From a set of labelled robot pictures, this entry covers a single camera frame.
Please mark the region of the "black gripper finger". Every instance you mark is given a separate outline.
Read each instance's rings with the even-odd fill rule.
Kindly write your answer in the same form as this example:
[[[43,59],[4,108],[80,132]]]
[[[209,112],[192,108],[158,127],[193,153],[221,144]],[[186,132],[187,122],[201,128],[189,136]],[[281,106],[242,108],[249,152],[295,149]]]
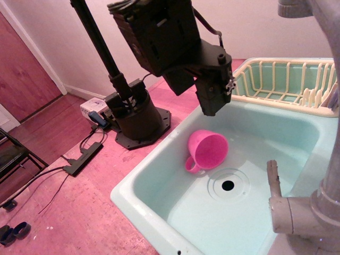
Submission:
[[[232,91],[236,87],[231,64],[223,66],[214,75],[214,99],[220,104],[231,101]]]
[[[196,95],[198,97],[201,109],[206,116],[215,116],[214,107],[215,88],[212,83],[207,80],[197,78],[195,81]]]

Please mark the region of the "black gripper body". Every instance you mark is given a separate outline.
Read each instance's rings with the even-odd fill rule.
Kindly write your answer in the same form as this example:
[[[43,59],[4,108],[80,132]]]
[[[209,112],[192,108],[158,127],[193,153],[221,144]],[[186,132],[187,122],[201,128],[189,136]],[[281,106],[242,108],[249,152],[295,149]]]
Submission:
[[[139,64],[180,95],[231,64],[222,33],[191,1],[120,1],[108,10]]]

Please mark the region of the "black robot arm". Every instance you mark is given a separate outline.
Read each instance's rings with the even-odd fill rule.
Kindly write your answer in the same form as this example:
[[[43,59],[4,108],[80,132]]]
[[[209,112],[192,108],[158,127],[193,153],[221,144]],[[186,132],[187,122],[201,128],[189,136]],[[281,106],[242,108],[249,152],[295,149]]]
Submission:
[[[118,69],[85,1],[72,1],[94,44],[115,92],[105,98],[117,129],[116,142],[127,149],[153,144],[170,127],[171,114],[156,107],[141,79],[127,82]],[[203,113],[214,116],[231,101],[236,84],[232,58],[223,44],[200,38],[205,19],[191,1],[120,1],[108,5],[138,63],[181,95],[195,86]]]

